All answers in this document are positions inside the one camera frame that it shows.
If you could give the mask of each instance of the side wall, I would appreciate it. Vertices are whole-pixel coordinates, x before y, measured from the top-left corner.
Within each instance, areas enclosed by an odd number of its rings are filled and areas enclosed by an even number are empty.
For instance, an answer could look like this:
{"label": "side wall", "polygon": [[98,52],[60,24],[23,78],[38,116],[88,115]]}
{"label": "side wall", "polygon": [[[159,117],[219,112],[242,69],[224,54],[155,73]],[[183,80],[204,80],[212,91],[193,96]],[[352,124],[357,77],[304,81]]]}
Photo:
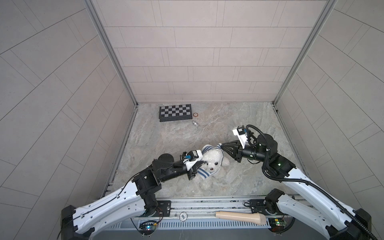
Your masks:
{"label": "side wall", "polygon": [[0,1],[0,238],[102,194],[133,103],[81,0]]}
{"label": "side wall", "polygon": [[382,0],[339,0],[277,103],[311,179],[368,211],[377,237],[384,237],[383,23]]}
{"label": "side wall", "polygon": [[139,102],[272,101],[326,1],[94,0]]}

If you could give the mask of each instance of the white stuffed dog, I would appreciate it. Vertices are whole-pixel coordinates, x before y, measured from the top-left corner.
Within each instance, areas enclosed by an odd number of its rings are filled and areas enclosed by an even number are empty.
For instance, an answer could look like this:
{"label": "white stuffed dog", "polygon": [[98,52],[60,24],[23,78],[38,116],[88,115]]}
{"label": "white stuffed dog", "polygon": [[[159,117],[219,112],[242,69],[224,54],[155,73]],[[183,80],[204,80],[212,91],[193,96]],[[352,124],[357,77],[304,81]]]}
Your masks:
{"label": "white stuffed dog", "polygon": [[198,170],[197,175],[199,177],[195,177],[197,182],[200,182],[200,186],[203,189],[208,189],[212,185],[212,181],[210,181],[210,176],[215,178],[220,178],[225,175],[225,170],[221,168],[221,166],[228,166],[229,159],[224,157],[224,151],[221,149],[221,144],[213,147],[212,145],[205,145],[201,150],[203,154],[203,161],[207,162],[203,164]]}

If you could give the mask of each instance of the stone-patterned surface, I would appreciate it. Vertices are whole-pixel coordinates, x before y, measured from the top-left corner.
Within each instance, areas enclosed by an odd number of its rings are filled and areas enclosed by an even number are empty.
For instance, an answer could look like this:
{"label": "stone-patterned surface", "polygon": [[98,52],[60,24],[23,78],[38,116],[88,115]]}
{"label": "stone-patterned surface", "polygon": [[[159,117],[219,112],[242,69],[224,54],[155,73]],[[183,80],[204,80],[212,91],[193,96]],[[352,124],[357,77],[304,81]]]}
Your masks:
{"label": "stone-patterned surface", "polygon": [[[237,140],[232,129],[252,124],[268,133],[278,142],[278,152],[298,165],[292,149],[270,103],[196,103],[192,112],[199,116],[193,120],[159,122],[159,106],[162,104],[141,104],[128,138],[124,155],[118,167],[113,187],[123,186],[133,174],[146,168],[154,158],[170,153],[175,160],[184,151],[201,149],[206,144]],[[262,163],[250,164],[246,159],[238,163],[229,156],[231,164],[222,167],[224,177],[210,177],[212,188],[203,190],[195,180],[188,181],[180,176],[162,183],[162,189],[156,197],[193,197],[193,196],[230,196],[230,195],[266,195],[273,188],[286,193],[294,191],[284,184],[266,178]]]}

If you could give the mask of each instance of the blue and white striped cloth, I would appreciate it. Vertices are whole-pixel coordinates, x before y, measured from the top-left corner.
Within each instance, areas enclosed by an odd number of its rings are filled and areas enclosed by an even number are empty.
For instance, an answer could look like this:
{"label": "blue and white striped cloth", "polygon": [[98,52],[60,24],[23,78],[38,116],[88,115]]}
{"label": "blue and white striped cloth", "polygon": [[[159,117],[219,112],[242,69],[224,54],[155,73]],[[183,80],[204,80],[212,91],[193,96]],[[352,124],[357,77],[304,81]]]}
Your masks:
{"label": "blue and white striped cloth", "polygon": [[220,163],[220,166],[218,167],[218,169],[215,171],[215,172],[208,172],[208,171],[205,171],[204,169],[202,169],[201,167],[197,170],[197,173],[200,175],[200,177],[202,177],[203,179],[206,179],[207,177],[211,176],[211,175],[214,175],[215,173],[217,173],[220,168],[221,168],[221,164],[223,163],[223,158],[224,158],[224,151],[221,149],[221,143],[219,143],[216,147],[212,146],[212,145],[205,145],[202,149],[201,149],[201,153],[204,155],[204,153],[206,153],[207,151],[211,150],[211,149],[220,149],[221,152],[222,152],[222,158],[221,158],[221,163]]}

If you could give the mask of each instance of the chessboard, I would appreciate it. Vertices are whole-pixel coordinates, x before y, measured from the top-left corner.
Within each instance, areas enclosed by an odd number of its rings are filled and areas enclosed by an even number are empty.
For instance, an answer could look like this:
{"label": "chessboard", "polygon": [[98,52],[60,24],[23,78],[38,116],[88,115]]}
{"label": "chessboard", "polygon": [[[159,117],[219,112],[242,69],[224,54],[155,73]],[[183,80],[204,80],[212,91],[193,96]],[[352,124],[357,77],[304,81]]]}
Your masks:
{"label": "chessboard", "polygon": [[159,107],[159,119],[161,122],[192,119],[190,104],[161,106]]}

